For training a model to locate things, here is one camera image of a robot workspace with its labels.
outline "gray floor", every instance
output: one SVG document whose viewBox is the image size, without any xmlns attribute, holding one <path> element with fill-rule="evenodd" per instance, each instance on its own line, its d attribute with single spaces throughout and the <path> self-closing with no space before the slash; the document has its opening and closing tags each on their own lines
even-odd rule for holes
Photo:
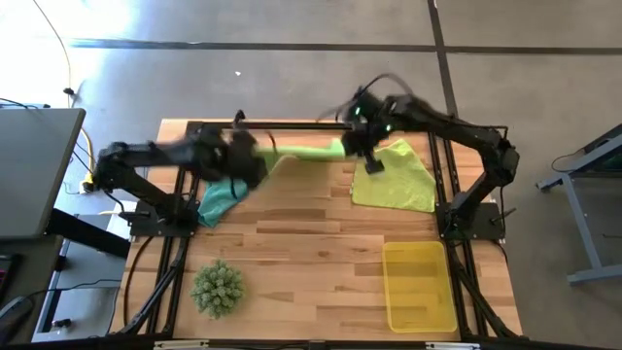
<svg viewBox="0 0 622 350">
<path fill-rule="evenodd" d="M 62 51 L 29 2 L 0 9 L 4 50 L 0 95 L 66 103 Z M 40 0 L 66 38 L 155 41 L 433 45 L 424 0 Z M 437 0 L 448 45 L 620 47 L 616 0 Z M 24 19 L 29 25 L 23 27 Z M 385 71 L 400 74 L 435 107 L 445 105 L 435 53 L 244 52 L 70 49 L 85 128 L 95 149 L 156 138 L 162 118 L 312 118 Z M 450 54 L 461 118 L 508 124 L 521 154 L 505 192 L 510 273 L 526 335 L 620 347 L 622 279 L 571 288 L 588 267 L 563 190 L 534 183 L 549 164 L 622 121 L 622 55 Z M 378 92 L 395 91 L 390 84 Z M 75 161 L 66 182 L 75 191 Z M 62 193 L 58 206 L 94 213 L 105 198 Z"/>
</svg>

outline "green succulent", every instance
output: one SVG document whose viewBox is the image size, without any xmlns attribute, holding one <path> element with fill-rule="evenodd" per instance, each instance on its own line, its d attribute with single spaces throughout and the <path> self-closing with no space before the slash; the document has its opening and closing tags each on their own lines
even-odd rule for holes
<svg viewBox="0 0 622 350">
<path fill-rule="evenodd" d="M 194 276 L 190 296 L 199 312 L 215 319 L 230 314 L 244 296 L 242 273 L 222 260 L 203 266 Z"/>
</svg>

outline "yellow plastic bin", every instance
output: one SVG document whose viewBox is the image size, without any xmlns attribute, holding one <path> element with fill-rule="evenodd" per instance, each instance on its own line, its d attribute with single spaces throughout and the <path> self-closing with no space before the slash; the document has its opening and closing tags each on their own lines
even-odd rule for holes
<svg viewBox="0 0 622 350">
<path fill-rule="evenodd" d="M 389 327 L 395 333 L 452 333 L 456 311 L 440 242 L 391 242 L 382 249 Z"/>
</svg>

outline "lime green towel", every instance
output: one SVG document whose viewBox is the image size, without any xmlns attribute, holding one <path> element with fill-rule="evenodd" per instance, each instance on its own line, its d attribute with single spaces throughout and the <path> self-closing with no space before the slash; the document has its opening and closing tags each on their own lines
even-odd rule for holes
<svg viewBox="0 0 622 350">
<path fill-rule="evenodd" d="M 403 139 L 375 152 L 385 171 L 368 175 L 364 161 L 357 163 L 352 201 L 360 205 L 434 211 L 434 178 Z"/>
<path fill-rule="evenodd" d="M 282 156 L 294 156 L 302 160 L 340 160 L 346 157 L 341 140 L 332 139 L 327 148 L 304 146 L 279 146 L 277 142 L 276 157 L 272 147 L 259 147 L 258 154 L 265 159 L 268 172 Z"/>
</svg>

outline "yellow cloth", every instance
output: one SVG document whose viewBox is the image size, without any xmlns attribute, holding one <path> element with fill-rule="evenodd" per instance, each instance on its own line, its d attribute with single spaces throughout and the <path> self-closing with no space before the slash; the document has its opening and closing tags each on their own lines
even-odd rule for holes
<svg viewBox="0 0 622 350">
<path fill-rule="evenodd" d="M 434 178 L 408 142 L 399 139 L 375 152 L 385 171 L 368 175 L 364 161 L 357 163 L 352 201 L 360 205 L 434 211 Z"/>
</svg>

